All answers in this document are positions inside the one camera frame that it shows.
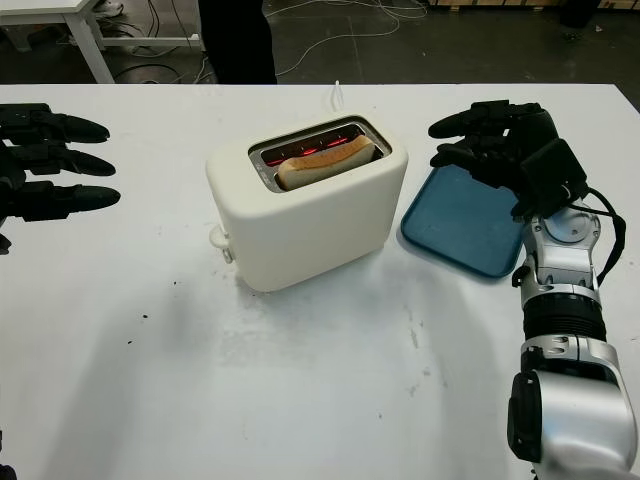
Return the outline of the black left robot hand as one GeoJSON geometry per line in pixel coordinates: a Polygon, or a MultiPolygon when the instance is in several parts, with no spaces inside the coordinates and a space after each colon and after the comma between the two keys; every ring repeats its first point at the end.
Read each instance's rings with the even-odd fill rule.
{"type": "Polygon", "coordinates": [[[116,204],[121,194],[90,185],[57,186],[49,180],[29,181],[26,174],[57,175],[63,171],[108,177],[114,165],[71,143],[98,144],[109,130],[91,120],[55,113],[46,103],[1,106],[1,220],[26,222],[63,220],[73,213],[100,210],[116,204]]]}

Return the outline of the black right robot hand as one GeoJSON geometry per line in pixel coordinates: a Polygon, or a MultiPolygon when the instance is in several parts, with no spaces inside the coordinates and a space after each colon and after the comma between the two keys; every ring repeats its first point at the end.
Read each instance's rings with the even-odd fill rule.
{"type": "Polygon", "coordinates": [[[469,109],[432,124],[430,137],[444,142],[430,160],[434,168],[454,165],[493,188],[505,187],[517,198],[511,215],[523,220],[534,214],[532,188],[521,164],[559,135],[550,114],[537,103],[507,100],[475,102],[469,109]]]}

